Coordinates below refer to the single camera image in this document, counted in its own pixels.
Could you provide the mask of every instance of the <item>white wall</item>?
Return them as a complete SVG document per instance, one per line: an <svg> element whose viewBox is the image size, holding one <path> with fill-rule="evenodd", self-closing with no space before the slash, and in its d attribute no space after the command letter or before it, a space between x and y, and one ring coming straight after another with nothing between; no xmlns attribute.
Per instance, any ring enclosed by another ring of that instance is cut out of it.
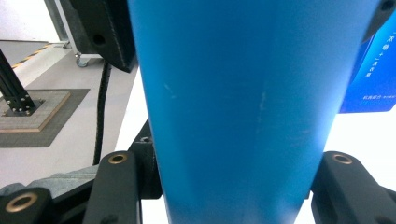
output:
<svg viewBox="0 0 396 224"><path fill-rule="evenodd" d="M58 42L44 0L0 0L0 40Z"/></svg>

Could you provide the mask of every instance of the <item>wire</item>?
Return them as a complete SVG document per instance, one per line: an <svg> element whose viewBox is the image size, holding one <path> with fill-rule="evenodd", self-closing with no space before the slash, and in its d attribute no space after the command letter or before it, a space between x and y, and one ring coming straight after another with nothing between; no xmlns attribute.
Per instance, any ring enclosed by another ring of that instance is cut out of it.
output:
<svg viewBox="0 0 396 224"><path fill-rule="evenodd" d="M105 61L103 65L102 78L98 93L97 115L96 115L96 140L95 151L93 153L93 165L99 164L102 154L103 129L105 126L105 104L108 81L110 80L111 64Z"/></svg>

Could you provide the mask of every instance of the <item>yellow and black striped tape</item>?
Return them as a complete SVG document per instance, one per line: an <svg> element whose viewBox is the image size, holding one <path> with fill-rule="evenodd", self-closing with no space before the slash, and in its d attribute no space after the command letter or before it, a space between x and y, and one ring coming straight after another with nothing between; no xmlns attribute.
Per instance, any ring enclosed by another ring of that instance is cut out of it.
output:
<svg viewBox="0 0 396 224"><path fill-rule="evenodd" d="M12 65L12 68L16 68L18 66L20 66L21 64L23 64L24 62L28 61L29 59L33 58L33 56L37 55L39 52L43 51L44 49L46 49L47 47L49 47L51 44L48 44L46 46L44 46L41 49L36 50L33 54L27 56L26 58L24 58L22 61Z"/></svg>

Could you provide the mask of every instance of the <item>blue cup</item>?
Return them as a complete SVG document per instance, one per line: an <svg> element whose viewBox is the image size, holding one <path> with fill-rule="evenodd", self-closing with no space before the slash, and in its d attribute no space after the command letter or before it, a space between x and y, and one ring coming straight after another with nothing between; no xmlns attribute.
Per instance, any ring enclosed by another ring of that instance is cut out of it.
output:
<svg viewBox="0 0 396 224"><path fill-rule="evenodd" d="M375 0L129 0L170 223L291 223Z"/></svg>

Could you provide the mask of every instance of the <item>gray floor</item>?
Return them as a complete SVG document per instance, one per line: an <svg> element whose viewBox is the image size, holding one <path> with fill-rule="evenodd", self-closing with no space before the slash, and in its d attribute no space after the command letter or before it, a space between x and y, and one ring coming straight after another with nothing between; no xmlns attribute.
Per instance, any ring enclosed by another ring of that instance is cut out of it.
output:
<svg viewBox="0 0 396 224"><path fill-rule="evenodd" d="M11 66L41 49L47 42L21 42L0 40L0 49Z"/></svg>
<svg viewBox="0 0 396 224"><path fill-rule="evenodd" d="M90 60L88 67L79 68L70 52L26 87L27 90L91 90L50 147L5 148L0 145L0 188L16 182L28 184L38 178L92 165L102 65L102 60ZM103 156L116 146L135 73L136 70L131 74L112 70L106 98Z"/></svg>

